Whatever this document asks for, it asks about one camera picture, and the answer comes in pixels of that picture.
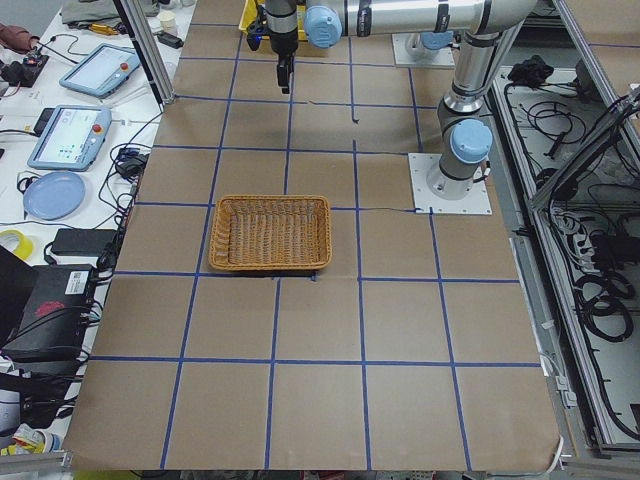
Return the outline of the black gripper basket side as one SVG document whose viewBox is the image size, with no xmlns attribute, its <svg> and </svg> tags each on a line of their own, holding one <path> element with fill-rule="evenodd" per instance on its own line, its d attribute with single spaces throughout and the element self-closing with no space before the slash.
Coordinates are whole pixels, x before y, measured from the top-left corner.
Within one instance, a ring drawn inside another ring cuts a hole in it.
<svg viewBox="0 0 640 480">
<path fill-rule="evenodd" d="M 290 93 L 294 71 L 294 53 L 298 48 L 298 17 L 296 0 L 266 0 L 267 27 L 272 50 L 278 54 L 276 76 L 283 94 Z"/>
</svg>

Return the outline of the robot arm near wicker basket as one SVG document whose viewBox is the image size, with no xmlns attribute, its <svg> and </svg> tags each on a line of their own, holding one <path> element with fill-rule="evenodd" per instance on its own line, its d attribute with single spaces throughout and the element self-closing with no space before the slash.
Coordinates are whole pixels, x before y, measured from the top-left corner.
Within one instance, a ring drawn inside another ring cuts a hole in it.
<svg viewBox="0 0 640 480">
<path fill-rule="evenodd" d="M 330 48 L 349 36 L 460 32 L 454 76 L 438 106 L 443 153 L 427 184 L 441 198 L 464 198 L 493 143 L 490 129 L 477 118 L 483 97 L 534 2 L 306 1 L 303 17 L 297 14 L 299 5 L 267 1 L 258 19 L 278 56 L 278 85 L 284 93 L 289 91 L 300 30 L 318 48 Z"/>
</svg>

